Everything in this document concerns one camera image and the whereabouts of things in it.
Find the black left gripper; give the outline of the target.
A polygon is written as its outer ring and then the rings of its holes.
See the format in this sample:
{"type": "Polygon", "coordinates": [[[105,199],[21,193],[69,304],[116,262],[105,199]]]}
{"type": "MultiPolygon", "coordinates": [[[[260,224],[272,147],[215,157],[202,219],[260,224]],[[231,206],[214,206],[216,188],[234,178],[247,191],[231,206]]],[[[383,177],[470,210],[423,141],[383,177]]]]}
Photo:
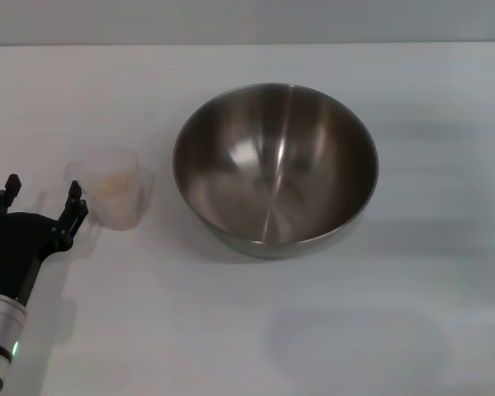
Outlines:
{"type": "Polygon", "coordinates": [[[20,177],[11,174],[0,190],[0,295],[26,305],[42,262],[73,246],[88,208],[82,188],[74,180],[58,220],[26,212],[8,214],[20,189],[20,177]]]}

